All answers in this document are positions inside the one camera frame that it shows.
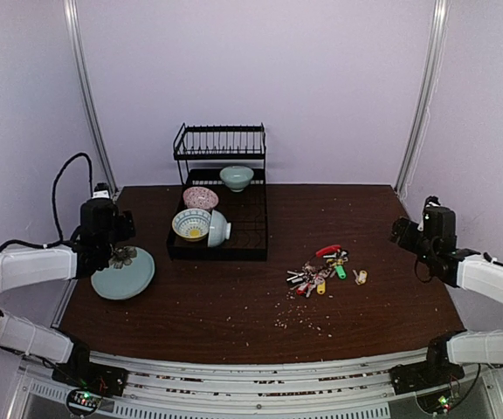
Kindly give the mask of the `bunch of metal keys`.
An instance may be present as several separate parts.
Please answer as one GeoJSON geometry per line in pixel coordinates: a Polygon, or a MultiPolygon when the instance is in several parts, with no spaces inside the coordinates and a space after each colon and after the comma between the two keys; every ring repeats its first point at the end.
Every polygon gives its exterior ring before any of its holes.
{"type": "Polygon", "coordinates": [[[340,255],[335,258],[317,258],[314,253],[298,271],[286,272],[288,288],[295,290],[297,295],[307,299],[314,292],[324,295],[329,278],[338,278],[339,280],[347,278],[344,265],[348,261],[348,255],[348,251],[343,248],[340,255]]]}

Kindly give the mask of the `yellow tagged keys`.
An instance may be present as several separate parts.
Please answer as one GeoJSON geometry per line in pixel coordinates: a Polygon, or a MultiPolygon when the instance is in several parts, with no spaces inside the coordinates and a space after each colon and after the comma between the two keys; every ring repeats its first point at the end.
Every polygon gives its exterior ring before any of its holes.
{"type": "Polygon", "coordinates": [[[368,280],[368,272],[365,270],[353,270],[353,274],[355,276],[355,283],[357,285],[365,285],[368,280]]]}

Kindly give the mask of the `large keyring with red grip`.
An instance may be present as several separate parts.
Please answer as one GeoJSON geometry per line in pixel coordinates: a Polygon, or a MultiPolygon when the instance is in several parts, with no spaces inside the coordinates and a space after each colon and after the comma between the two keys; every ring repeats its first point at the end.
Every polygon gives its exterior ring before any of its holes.
{"type": "Polygon", "coordinates": [[[335,258],[340,255],[342,248],[338,244],[329,245],[315,252],[317,258],[335,258]]]}

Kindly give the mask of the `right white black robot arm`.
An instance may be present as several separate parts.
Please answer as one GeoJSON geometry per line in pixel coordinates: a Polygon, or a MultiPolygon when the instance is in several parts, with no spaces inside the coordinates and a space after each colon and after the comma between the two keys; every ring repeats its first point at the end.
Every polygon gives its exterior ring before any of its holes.
{"type": "MultiPolygon", "coordinates": [[[[420,222],[395,220],[389,240],[414,254],[415,264],[427,268],[429,280],[438,279],[503,305],[503,263],[487,252],[458,248],[456,214],[435,196],[425,202],[420,222]]],[[[440,336],[428,346],[427,362],[433,367],[472,363],[503,367],[503,330],[440,336]]]]}

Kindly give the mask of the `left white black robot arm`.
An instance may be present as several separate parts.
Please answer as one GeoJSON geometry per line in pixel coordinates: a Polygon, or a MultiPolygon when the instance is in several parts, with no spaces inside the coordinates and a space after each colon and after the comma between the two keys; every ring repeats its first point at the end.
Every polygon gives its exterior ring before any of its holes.
{"type": "MultiPolygon", "coordinates": [[[[135,236],[132,212],[109,198],[83,203],[80,225],[68,241],[28,244],[10,240],[0,246],[0,294],[50,281],[87,278],[109,267],[118,244],[135,236]]],[[[0,347],[66,364],[78,347],[67,335],[0,308],[0,347]]]]}

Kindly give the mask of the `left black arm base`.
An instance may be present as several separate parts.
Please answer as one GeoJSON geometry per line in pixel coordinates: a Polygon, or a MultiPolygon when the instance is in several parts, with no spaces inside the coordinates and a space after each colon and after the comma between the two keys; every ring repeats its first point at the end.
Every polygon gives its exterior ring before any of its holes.
{"type": "Polygon", "coordinates": [[[72,352],[66,362],[54,363],[52,379],[105,397],[122,396],[128,371],[90,361],[89,346],[74,336],[66,337],[72,342],[72,352]]]}

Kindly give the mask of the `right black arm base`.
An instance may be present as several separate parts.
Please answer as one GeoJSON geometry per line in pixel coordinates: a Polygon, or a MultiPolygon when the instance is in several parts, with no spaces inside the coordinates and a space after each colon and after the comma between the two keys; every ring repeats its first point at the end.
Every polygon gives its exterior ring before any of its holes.
{"type": "Polygon", "coordinates": [[[431,340],[424,361],[391,368],[389,376],[395,393],[417,392],[449,384],[451,379],[464,378],[464,369],[451,363],[447,353],[447,342],[457,334],[449,332],[431,340]]]}

